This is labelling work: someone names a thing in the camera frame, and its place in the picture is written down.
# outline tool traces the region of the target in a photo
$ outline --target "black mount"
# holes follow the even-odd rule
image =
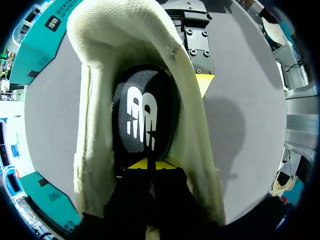
[[[212,17],[199,0],[168,0],[161,5],[171,17],[197,74],[215,74],[206,26]]]

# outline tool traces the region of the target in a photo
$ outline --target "gray tabletop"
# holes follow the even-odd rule
[[[206,7],[213,17],[207,30],[216,76],[203,102],[229,223],[266,195],[276,175],[285,142],[285,94],[273,54],[247,13],[228,0]],[[73,202],[80,83],[81,63],[65,36],[25,98],[34,168]]]

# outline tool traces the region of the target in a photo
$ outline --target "teal wall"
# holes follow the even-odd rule
[[[54,222],[69,232],[81,219],[69,198],[38,173],[21,177],[20,183],[27,196]]]
[[[67,30],[68,17],[82,0],[55,0],[32,25],[17,52],[10,82],[29,85],[35,76],[31,71],[41,72],[55,57]],[[49,27],[55,18],[55,26]]]

